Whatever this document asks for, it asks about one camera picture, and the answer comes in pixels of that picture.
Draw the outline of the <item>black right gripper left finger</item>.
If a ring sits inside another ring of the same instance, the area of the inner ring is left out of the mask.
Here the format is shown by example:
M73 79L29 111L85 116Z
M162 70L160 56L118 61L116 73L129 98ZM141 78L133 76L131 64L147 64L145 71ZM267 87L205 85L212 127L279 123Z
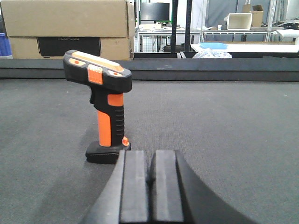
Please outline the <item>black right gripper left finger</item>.
M146 179L144 152L121 150L107 184L81 223L148 223L150 218Z

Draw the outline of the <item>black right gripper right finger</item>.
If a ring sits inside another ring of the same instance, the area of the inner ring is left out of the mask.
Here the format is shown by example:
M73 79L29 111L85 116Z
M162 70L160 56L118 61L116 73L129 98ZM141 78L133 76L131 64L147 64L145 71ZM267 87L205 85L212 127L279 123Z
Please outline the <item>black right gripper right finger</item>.
M153 224L253 224L216 195L179 151L157 150L151 162Z

